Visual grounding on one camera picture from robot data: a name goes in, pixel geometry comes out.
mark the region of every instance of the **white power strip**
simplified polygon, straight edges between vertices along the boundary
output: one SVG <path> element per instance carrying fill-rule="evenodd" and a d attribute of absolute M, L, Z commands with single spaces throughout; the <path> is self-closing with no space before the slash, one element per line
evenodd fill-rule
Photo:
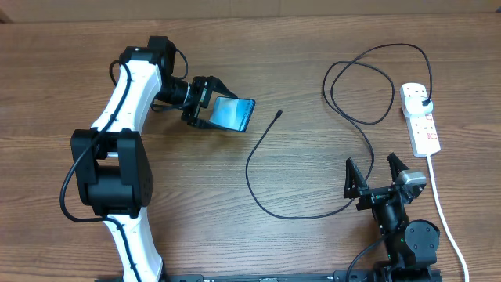
<path fill-rule="evenodd" d="M 419 83 L 405 83 L 400 88 L 400 96 L 402 97 L 402 109 L 407 120 L 407 127 L 409 128 L 410 142 L 413 146 L 414 156 L 426 157 L 428 168 L 430 169 L 431 189 L 435 204 L 437 205 L 438 215 L 444 226 L 445 233 L 449 238 L 452 247 L 456 251 L 458 258 L 461 261 L 464 271 L 465 282 L 470 281 L 470 274 L 468 273 L 468 266 L 464 260 L 461 250 L 457 246 L 454 238 L 452 237 L 449 226 L 445 221 L 445 216 L 438 199 L 437 184 L 435 183 L 435 176 L 433 166 L 431 163 L 431 155 L 440 151 L 440 143 L 438 141 L 437 129 L 433 121 L 431 111 L 433 110 L 433 103 L 423 106 L 422 101 L 427 99 L 427 91 L 424 85 Z"/>

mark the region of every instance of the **table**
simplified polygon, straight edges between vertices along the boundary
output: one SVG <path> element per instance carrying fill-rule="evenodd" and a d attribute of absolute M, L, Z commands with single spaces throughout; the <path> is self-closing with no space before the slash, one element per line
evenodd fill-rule
<path fill-rule="evenodd" d="M 73 130 L 88 128 L 113 91 L 109 62 L 128 45 L 145 46 L 153 34 L 169 36 L 186 54 L 189 81 L 214 75 L 257 102 L 244 134 L 190 128 L 178 111 L 149 114 L 142 139 L 154 177 L 150 225 L 169 273 L 328 273 L 346 269 L 375 241 L 370 211 L 354 205 L 318 220 L 266 215 L 247 190 L 245 161 L 283 110 L 250 163 L 259 199 L 281 215 L 317 215 L 345 204 L 345 160 L 353 157 L 365 173 L 370 158 L 358 132 L 323 101 L 323 75 L 333 62 L 370 47 L 407 42 L 424 49 L 434 73 L 442 151 L 433 161 L 448 224 L 472 280 L 499 280 L 500 26 L 495 13 L 1 24 L 0 280 L 121 275 L 107 228 L 67 220 L 59 190 L 72 162 Z M 184 64 L 177 60 L 181 75 Z M 426 64 L 414 49 L 381 49 L 363 62 L 386 71 L 397 89 L 409 81 L 428 85 Z M 337 102 L 363 120 L 381 116 L 390 94 L 383 76 L 361 67 L 350 68 L 336 86 Z M 426 161 L 412 154 L 398 90 L 396 96 L 383 122 L 362 127 L 376 152 L 371 187 L 389 184 L 391 152 L 427 172 Z M 93 215 L 74 180 L 67 205 L 75 215 Z M 406 209 L 411 219 L 443 230 L 429 186 Z M 380 246 L 357 268 L 385 255 Z M 444 233 L 433 268 L 446 281 L 461 280 Z"/>

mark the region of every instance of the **electrical socket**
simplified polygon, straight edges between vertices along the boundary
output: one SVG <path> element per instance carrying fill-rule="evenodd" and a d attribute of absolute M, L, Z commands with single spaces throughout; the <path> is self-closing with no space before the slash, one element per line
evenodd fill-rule
<path fill-rule="evenodd" d="M 424 85 L 405 83 L 400 88 L 400 96 L 414 156 L 426 157 L 440 151 L 437 128 L 431 114 L 433 103 L 428 106 L 422 104 L 427 99 Z"/>

